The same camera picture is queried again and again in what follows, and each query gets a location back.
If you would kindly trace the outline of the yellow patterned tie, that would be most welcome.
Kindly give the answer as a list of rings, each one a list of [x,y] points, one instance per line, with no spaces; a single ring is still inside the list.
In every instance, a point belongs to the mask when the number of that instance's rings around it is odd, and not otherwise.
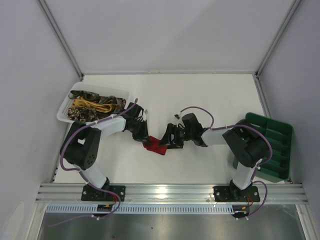
[[[102,113],[109,113],[116,110],[117,105],[112,104],[99,104],[92,101],[84,100],[82,98],[75,99],[72,103],[72,107],[79,107],[79,108],[87,108],[87,109],[95,109],[98,112]]]

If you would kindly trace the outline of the dark multicolour patterned tie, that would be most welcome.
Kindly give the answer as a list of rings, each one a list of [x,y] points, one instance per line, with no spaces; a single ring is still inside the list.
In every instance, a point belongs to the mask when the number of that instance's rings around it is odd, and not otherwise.
[[[125,108],[126,100],[124,98],[115,97],[113,95],[110,96],[102,96],[98,93],[85,91],[85,90],[71,90],[68,94],[68,98],[71,100],[75,99],[84,99],[90,102],[98,103],[98,104],[116,104],[116,110],[121,111]]]

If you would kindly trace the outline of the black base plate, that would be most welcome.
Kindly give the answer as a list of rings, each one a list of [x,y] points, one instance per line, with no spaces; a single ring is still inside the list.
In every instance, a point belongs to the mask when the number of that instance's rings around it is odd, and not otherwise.
[[[126,187],[124,185],[110,185],[109,190],[120,197],[121,201],[125,200]],[[97,190],[89,185],[82,189],[81,200],[84,202],[113,202],[115,197],[109,193]]]
[[[224,202],[240,202],[252,200],[254,203],[259,202],[260,195],[256,186],[250,185],[244,190],[240,190],[236,186],[217,185],[213,187],[214,199],[218,203]]]

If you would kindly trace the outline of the white plastic basket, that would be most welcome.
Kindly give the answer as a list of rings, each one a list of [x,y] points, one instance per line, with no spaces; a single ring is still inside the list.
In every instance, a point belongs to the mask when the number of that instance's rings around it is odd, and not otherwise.
[[[127,90],[78,82],[63,100],[56,116],[66,123],[90,123],[123,111],[132,101]]]

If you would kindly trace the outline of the brown floral tie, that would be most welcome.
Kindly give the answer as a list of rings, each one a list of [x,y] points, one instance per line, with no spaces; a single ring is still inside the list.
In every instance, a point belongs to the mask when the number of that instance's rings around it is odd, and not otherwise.
[[[87,107],[70,107],[67,111],[67,116],[70,120],[82,123],[98,121],[110,116],[109,113],[99,112],[94,108]]]

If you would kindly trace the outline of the green divided organizer tray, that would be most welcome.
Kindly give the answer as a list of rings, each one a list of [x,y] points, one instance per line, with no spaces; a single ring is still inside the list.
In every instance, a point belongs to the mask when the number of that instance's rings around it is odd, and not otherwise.
[[[272,158],[260,167],[255,176],[272,183],[289,181],[294,128],[288,123],[253,112],[248,112],[239,123],[251,124],[272,147]]]

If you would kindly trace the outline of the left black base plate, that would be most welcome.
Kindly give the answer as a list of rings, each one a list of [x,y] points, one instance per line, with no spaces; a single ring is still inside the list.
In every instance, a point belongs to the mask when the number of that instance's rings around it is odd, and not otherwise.
[[[109,190],[120,197],[121,201],[125,200],[126,187],[124,185],[110,185]],[[81,200],[84,202],[113,202],[115,197],[109,193],[97,190],[89,185],[82,189]]]

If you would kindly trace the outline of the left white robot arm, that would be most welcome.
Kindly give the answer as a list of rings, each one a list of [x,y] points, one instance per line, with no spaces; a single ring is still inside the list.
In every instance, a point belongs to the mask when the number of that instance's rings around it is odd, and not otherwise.
[[[78,172],[91,189],[116,196],[111,192],[109,179],[96,163],[101,140],[129,131],[134,141],[150,145],[147,114],[146,109],[131,102],[127,109],[100,120],[74,121],[60,148],[60,167],[66,172]]]

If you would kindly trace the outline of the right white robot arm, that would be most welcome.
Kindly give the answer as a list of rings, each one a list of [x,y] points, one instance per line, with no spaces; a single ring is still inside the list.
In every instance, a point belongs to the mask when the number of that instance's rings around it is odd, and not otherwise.
[[[235,175],[226,190],[215,193],[219,202],[238,202],[246,197],[253,185],[258,165],[267,153],[272,153],[267,138],[245,119],[235,125],[211,128],[203,127],[194,113],[188,113],[182,116],[181,123],[167,125],[159,145],[182,149],[187,141],[203,148],[227,145],[237,159]]]

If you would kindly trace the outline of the aluminium mounting rail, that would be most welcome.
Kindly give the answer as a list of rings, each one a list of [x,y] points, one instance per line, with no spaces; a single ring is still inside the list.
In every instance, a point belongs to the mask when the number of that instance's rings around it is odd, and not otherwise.
[[[209,204],[214,203],[214,188],[220,184],[123,184],[126,204]],[[79,203],[83,183],[43,183],[35,201],[38,203]],[[268,205],[307,205],[302,184],[268,184]]]

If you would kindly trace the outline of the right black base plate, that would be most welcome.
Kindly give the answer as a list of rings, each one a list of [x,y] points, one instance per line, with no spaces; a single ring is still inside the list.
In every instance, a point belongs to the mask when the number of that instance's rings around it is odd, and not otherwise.
[[[256,186],[250,185],[244,190],[240,190],[236,186],[217,185],[213,187],[214,199],[218,203],[224,202],[240,202],[252,200],[254,203],[259,202],[260,195]]]

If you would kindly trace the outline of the red necktie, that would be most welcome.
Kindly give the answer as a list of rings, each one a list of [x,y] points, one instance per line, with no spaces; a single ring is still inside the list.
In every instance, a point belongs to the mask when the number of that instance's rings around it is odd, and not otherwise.
[[[148,151],[164,156],[167,152],[168,147],[166,145],[160,145],[160,140],[150,136],[149,143],[143,143],[143,147]]]

